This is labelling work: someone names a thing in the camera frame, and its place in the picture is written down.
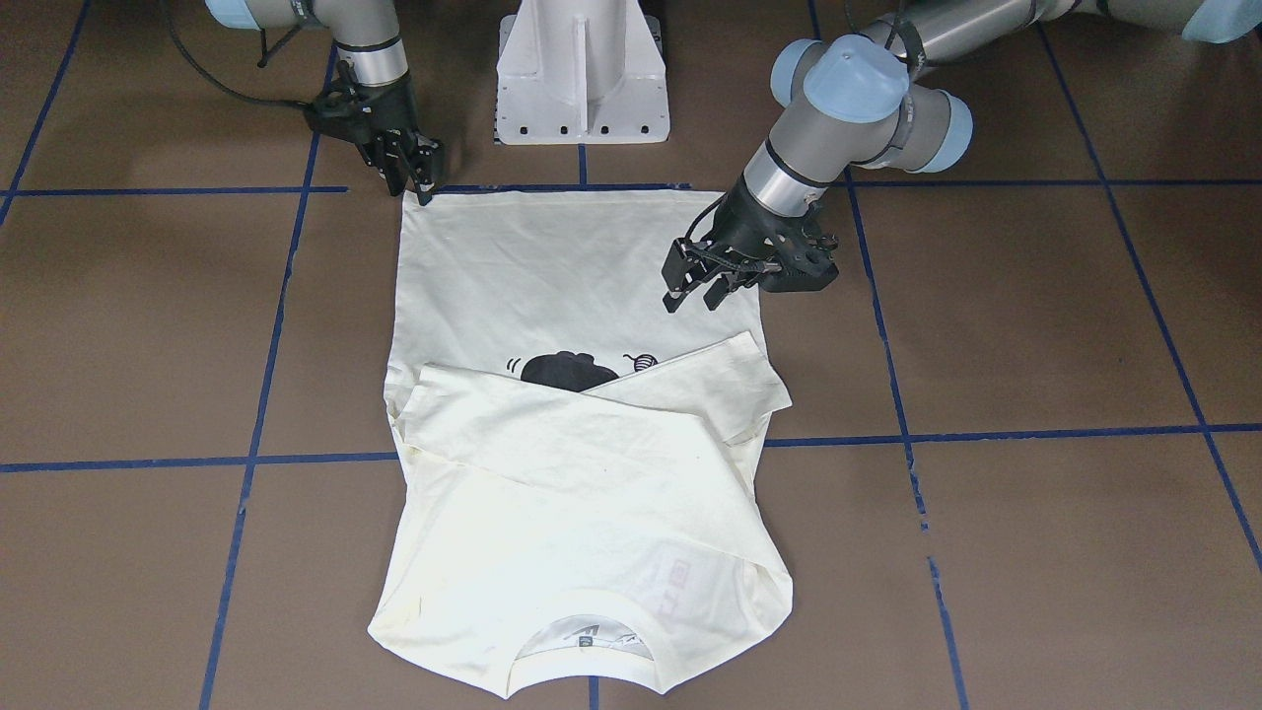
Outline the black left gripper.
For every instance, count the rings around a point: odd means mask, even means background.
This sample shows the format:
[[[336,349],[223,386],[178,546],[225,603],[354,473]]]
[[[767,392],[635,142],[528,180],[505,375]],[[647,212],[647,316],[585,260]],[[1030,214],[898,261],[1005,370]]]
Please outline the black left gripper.
[[[669,314],[704,282],[704,303],[716,311],[740,288],[766,293],[815,293],[838,277],[833,252],[838,240],[824,233],[819,203],[806,214],[785,217],[767,211],[745,185],[734,185],[717,202],[708,233],[700,242],[674,240],[663,264]]]

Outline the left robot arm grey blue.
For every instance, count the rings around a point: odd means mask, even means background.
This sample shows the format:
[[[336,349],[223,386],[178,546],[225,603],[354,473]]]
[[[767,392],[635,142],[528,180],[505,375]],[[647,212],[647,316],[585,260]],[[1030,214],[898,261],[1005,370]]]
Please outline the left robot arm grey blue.
[[[675,240],[663,265],[668,311],[698,288],[716,310],[742,288],[814,293],[838,269],[837,240],[817,222],[849,166],[936,174],[969,148],[972,111],[917,84],[1023,28],[1069,14],[1227,43],[1259,23],[1257,1],[902,1],[834,40],[801,39],[780,53],[770,87],[782,113],[734,187],[704,211],[709,230]]]

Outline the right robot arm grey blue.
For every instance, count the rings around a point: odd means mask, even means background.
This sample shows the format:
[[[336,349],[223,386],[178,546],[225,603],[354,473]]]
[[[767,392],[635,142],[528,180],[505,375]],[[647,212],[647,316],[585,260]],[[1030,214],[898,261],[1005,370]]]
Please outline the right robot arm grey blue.
[[[310,101],[284,100],[312,132],[357,148],[387,192],[414,192],[428,206],[445,180],[445,148],[420,130],[413,78],[392,1],[208,1],[209,14],[233,29],[324,26],[334,45],[327,90]]]

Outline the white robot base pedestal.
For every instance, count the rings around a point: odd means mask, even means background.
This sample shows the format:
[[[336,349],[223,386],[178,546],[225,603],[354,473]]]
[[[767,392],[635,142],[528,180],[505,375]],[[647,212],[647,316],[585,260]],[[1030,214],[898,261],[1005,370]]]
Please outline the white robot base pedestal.
[[[668,141],[660,23],[639,1],[522,1],[498,23],[496,69],[505,145]]]

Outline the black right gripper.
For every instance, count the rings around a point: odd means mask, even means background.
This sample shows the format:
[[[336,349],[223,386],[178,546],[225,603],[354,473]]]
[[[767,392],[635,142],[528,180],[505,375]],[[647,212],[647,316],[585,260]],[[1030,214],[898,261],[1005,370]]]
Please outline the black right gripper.
[[[379,166],[391,195],[401,195],[413,178],[416,202],[429,206],[435,189],[445,183],[445,145],[418,137],[409,72],[381,86],[337,77],[302,113],[312,131],[353,145],[366,166]],[[413,156],[413,166],[408,156]]]

